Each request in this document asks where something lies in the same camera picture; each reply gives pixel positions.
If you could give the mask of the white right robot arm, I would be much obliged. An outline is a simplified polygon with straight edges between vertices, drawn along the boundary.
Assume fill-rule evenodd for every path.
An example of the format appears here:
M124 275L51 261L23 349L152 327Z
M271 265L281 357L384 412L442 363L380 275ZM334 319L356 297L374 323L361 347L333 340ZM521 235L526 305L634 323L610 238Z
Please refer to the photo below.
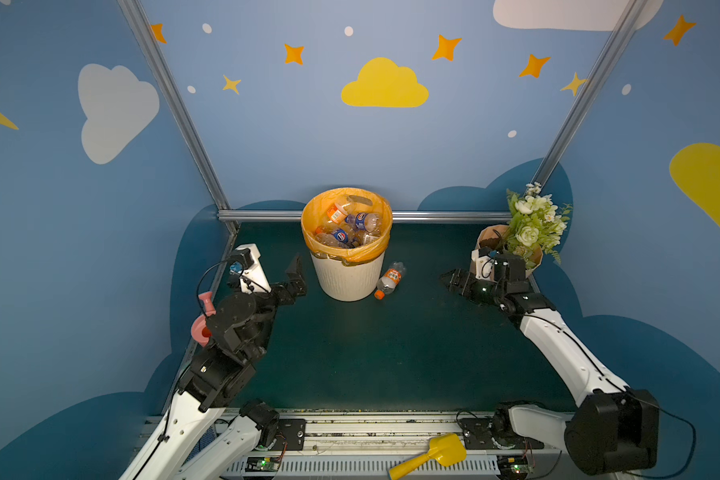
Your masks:
M499 405L490 423L497 447L537 440L567 454L587 475L656 465L660 412L655 398L646 390L631 389L599 361L530 281L492 282L461 269L440 280L453 293L496 306L543 354L575 401L571 415L533 403Z

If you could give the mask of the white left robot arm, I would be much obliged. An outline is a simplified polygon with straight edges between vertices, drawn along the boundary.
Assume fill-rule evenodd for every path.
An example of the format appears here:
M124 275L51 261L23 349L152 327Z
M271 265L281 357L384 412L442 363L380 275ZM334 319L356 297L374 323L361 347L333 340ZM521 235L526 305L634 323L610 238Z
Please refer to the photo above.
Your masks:
M299 257L287 268L287 281L279 283L268 282L254 244L236 248L219 264L228 270L233 291L219 302L209 292L198 293L201 314L191 332L201 350L179 376L165 414L125 479L219 479L234 462L276 441L279 413L254 399L210 445L194 449L255 375L279 308L307 293Z

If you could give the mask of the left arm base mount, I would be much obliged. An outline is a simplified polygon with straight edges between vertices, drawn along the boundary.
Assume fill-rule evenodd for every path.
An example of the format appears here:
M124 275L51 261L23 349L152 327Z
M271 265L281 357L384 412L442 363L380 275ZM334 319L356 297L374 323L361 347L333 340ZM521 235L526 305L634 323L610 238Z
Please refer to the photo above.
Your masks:
M272 438L264 444L271 452L302 451L306 440L307 422L303 418L285 418L278 421Z

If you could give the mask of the orange band bottle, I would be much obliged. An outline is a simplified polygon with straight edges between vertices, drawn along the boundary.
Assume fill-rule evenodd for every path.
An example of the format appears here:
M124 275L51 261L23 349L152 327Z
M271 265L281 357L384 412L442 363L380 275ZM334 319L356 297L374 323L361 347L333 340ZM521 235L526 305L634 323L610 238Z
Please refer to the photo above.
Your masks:
M353 212L354 203L347 201L334 201L321 214L315 233L329 233L341 228L349 214Z

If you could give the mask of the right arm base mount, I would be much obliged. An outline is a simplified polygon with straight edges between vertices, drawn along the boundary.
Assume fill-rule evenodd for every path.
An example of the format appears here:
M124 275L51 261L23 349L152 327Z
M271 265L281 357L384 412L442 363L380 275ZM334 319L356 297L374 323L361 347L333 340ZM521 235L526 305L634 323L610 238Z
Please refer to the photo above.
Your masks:
M516 450L525 448L525 440L503 420L468 416L457 420L467 450Z

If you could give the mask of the pepsi bottle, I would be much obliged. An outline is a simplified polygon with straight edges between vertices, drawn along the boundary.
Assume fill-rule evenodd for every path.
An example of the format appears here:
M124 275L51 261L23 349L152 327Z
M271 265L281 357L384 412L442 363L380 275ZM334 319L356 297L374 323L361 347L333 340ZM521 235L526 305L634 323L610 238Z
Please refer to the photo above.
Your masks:
M377 235L382 231L383 219L379 214L372 212L360 212L349 214L345 223L355 232L367 232Z
M322 245L332 248L351 249L355 247L352 236L342 228L319 227L315 230L315 238Z

